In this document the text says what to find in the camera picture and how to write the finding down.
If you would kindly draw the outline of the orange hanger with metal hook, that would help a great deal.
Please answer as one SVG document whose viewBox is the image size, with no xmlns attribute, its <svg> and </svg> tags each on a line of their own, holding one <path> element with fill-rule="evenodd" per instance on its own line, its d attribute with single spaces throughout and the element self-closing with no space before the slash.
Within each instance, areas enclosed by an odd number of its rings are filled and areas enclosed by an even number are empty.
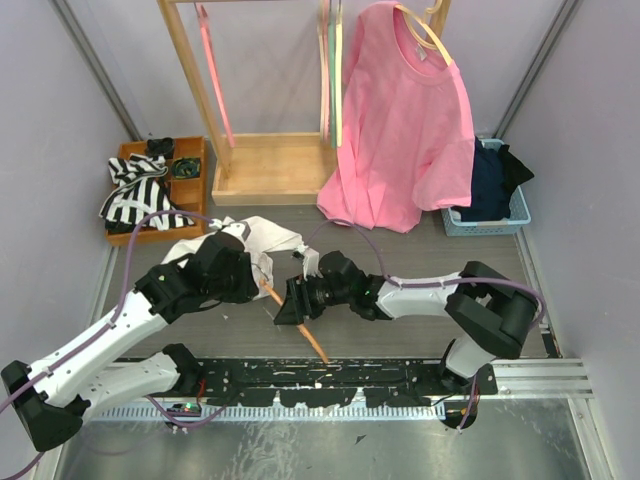
<svg viewBox="0 0 640 480">
<path fill-rule="evenodd" d="M 269 296 L 280 306 L 284 305 L 284 300 L 280 297 L 280 295 L 274 290 L 272 286 L 266 280 L 260 281 L 260 286 L 269 294 Z M 325 363 L 329 363 L 329 358 L 325 353 L 324 349 L 320 345 L 320 343 L 316 340 L 313 334 L 309 331 L 309 329 L 304 324 L 297 325 L 298 331 L 301 335 L 309 342 L 314 351 L 318 354 L 321 360 Z"/>
</svg>

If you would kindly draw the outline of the white t shirt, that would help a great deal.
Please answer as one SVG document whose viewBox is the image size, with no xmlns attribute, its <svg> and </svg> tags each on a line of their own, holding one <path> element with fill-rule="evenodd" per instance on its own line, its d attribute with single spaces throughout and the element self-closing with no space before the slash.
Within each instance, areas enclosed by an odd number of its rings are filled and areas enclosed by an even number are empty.
<svg viewBox="0 0 640 480">
<path fill-rule="evenodd" d="M 252 216 L 239 221 L 245 221 L 250 228 L 245 251 L 251 256 L 253 275 L 259 289 L 258 295 L 253 300 L 258 300 L 268 296 L 268 293 L 260 286 L 261 280 L 266 280 L 270 286 L 274 286 L 273 260 L 270 254 L 293 251 L 303 243 L 303 239 L 299 233 L 260 216 Z M 161 263 L 169 263 L 186 254 L 195 254 L 204 240 L 212 236 L 214 236 L 213 232 L 210 232 L 194 239 L 179 240 L 168 251 Z"/>
</svg>

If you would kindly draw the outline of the yellow hanger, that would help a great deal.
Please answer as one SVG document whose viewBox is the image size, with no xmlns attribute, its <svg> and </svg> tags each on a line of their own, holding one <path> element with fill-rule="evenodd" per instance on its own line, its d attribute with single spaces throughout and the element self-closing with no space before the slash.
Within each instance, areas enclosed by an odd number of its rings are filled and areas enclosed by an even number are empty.
<svg viewBox="0 0 640 480">
<path fill-rule="evenodd" d="M 336 147 L 343 141 L 343 92 L 342 92 L 342 60 L 343 60 L 343 6 L 338 2 L 335 18 L 335 112 L 336 112 Z"/>
</svg>

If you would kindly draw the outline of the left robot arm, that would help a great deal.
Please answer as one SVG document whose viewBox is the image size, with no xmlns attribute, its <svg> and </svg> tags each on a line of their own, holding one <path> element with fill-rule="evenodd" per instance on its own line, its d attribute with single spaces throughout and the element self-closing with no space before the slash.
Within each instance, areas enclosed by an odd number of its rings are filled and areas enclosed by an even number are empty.
<svg viewBox="0 0 640 480">
<path fill-rule="evenodd" d="M 68 344 L 31 364 L 6 365 L 1 378 L 9 398 L 3 405 L 14 409 L 35 450 L 62 445 L 90 419 L 132 399 L 196 392 L 203 368 L 182 343 L 126 368 L 106 368 L 184 315 L 252 301 L 259 293 L 256 257 L 229 233 L 207 235 L 191 252 L 151 268 L 111 312 Z"/>
</svg>

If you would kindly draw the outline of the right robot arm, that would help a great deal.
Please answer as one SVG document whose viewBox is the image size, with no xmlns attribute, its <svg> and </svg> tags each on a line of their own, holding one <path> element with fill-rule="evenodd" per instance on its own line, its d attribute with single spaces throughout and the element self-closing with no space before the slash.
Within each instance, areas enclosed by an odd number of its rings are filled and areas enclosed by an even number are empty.
<svg viewBox="0 0 640 480">
<path fill-rule="evenodd" d="M 339 251 L 319 260 L 315 274 L 286 282 L 277 325 L 300 326 L 326 308 L 346 305 L 369 320 L 447 316 L 462 330 L 448 345 L 438 379 L 452 394 L 465 391 L 478 371 L 496 359 L 520 357 L 525 340 L 545 311 L 543 297 L 479 261 L 437 278 L 402 279 L 367 274 Z"/>
</svg>

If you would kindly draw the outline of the black white striped shirt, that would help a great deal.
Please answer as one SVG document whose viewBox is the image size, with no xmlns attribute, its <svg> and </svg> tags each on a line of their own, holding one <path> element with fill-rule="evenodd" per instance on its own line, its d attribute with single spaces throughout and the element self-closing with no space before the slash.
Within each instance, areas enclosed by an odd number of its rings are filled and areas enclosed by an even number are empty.
<svg viewBox="0 0 640 480">
<path fill-rule="evenodd" d="M 110 234 L 131 233 L 151 213 L 180 210 L 169 195 L 164 156 L 131 154 L 129 159 L 112 157 L 108 170 L 114 189 L 105 199 L 99 216 Z"/>
</svg>

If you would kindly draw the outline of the pink t shirt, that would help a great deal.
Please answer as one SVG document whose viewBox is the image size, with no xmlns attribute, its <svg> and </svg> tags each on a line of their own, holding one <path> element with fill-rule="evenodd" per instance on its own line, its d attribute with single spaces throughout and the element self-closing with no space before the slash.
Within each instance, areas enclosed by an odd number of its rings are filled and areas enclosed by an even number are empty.
<svg viewBox="0 0 640 480">
<path fill-rule="evenodd" d="M 343 68 L 343 141 L 317 196 L 329 219 L 407 233 L 425 211 L 471 204 L 475 135 L 456 63 L 419 45 L 397 1 L 357 18 Z"/>
</svg>

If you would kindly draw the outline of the light pink hanger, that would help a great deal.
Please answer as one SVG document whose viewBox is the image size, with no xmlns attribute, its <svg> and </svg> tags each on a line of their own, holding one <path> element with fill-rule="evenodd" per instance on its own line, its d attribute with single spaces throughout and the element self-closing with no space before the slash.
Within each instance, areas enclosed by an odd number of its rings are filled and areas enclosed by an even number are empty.
<svg viewBox="0 0 640 480">
<path fill-rule="evenodd" d="M 330 87 L 329 87 L 329 55 L 328 55 L 328 28 L 329 28 L 329 1 L 320 1 L 318 7 L 317 33 L 320 54 L 321 76 L 321 110 L 320 110 L 320 134 L 323 143 L 329 141 L 330 128 Z"/>
</svg>

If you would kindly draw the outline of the natural wood hanger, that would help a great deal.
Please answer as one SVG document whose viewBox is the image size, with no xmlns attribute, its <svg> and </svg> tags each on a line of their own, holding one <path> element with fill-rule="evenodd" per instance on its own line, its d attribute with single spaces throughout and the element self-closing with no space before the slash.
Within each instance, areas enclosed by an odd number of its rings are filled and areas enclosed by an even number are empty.
<svg viewBox="0 0 640 480">
<path fill-rule="evenodd" d="M 436 0 L 422 13 L 416 13 L 403 4 L 394 6 L 394 9 L 402 14 L 414 40 L 423 48 L 438 52 L 447 66 L 451 65 L 453 59 L 444 46 L 441 36 L 450 6 L 451 0 Z"/>
</svg>

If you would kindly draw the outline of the green hanger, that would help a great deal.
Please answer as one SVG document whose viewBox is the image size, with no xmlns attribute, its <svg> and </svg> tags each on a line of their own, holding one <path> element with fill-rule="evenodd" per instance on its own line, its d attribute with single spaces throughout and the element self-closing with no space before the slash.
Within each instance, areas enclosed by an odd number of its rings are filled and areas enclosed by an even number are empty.
<svg viewBox="0 0 640 480">
<path fill-rule="evenodd" d="M 328 71 L 329 71 L 329 134 L 331 147 L 337 147 L 336 86 L 335 86 L 335 20 L 333 1 L 328 1 L 327 11 Z"/>
</svg>

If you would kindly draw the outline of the orange wooden organizer tray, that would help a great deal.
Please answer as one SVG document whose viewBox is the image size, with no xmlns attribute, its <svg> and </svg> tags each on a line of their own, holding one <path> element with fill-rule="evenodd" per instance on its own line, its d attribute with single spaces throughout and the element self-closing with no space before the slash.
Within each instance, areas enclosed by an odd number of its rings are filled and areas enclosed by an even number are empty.
<svg viewBox="0 0 640 480">
<path fill-rule="evenodd" d="M 208 177 L 208 159 L 205 139 L 202 136 L 179 137 L 174 139 L 174 156 L 172 159 L 165 159 L 169 169 L 165 176 L 165 183 L 169 187 L 170 199 L 180 207 L 180 210 L 203 215 L 206 213 L 207 206 L 206 186 Z M 145 147 L 146 141 L 125 143 L 120 146 L 118 155 L 115 157 L 128 160 L 131 154 L 145 155 Z M 172 177 L 172 162 L 181 157 L 199 157 L 201 159 L 201 174 L 199 178 L 176 180 Z M 131 233 L 110 234 L 105 229 L 106 239 L 113 246 L 126 245 L 130 240 Z"/>
</svg>

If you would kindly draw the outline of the green black rolled socks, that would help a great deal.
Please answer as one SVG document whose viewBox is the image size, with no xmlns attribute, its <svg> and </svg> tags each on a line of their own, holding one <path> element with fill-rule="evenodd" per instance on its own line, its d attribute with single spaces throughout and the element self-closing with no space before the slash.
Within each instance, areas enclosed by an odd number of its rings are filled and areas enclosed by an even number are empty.
<svg viewBox="0 0 640 480">
<path fill-rule="evenodd" d="M 200 174 L 201 159 L 199 157 L 181 157 L 172 162 L 171 175 L 176 180 L 199 178 Z"/>
</svg>

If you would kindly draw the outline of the dark navy garment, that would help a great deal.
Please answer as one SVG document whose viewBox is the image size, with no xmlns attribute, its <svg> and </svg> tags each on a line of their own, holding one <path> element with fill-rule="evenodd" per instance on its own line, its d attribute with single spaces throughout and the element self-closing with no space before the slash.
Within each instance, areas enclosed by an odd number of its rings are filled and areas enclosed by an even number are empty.
<svg viewBox="0 0 640 480">
<path fill-rule="evenodd" d="M 500 221 L 511 216 L 511 195 L 504 188 L 503 162 L 496 150 L 475 139 L 471 182 L 471 206 L 454 207 L 463 222 Z"/>
</svg>

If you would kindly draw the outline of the blue plastic basket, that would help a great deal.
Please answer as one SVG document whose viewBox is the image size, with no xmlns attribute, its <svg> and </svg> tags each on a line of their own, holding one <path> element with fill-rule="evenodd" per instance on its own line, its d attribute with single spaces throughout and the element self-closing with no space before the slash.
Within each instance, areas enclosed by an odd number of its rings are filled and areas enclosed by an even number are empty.
<svg viewBox="0 0 640 480">
<path fill-rule="evenodd" d="M 485 148 L 496 150 L 497 153 L 500 146 L 505 144 L 499 139 L 479 140 Z M 531 221 L 531 214 L 524 198 L 522 185 L 511 195 L 509 204 L 511 216 L 500 221 L 463 222 L 454 207 L 443 209 L 441 215 L 445 233 L 450 237 L 512 235 L 517 233 L 521 227 Z"/>
</svg>

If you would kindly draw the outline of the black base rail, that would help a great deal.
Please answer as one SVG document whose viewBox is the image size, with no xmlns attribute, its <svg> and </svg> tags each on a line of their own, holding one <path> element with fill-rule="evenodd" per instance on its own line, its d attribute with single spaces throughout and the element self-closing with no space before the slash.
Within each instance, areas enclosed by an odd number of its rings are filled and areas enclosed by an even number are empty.
<svg viewBox="0 0 640 480">
<path fill-rule="evenodd" d="M 460 395 L 498 393 L 494 370 L 483 366 L 461 382 L 438 363 L 423 359 L 204 359 L 167 396 L 199 397 L 210 406 L 293 409 L 347 407 L 364 397 L 368 410 L 439 407 Z"/>
</svg>

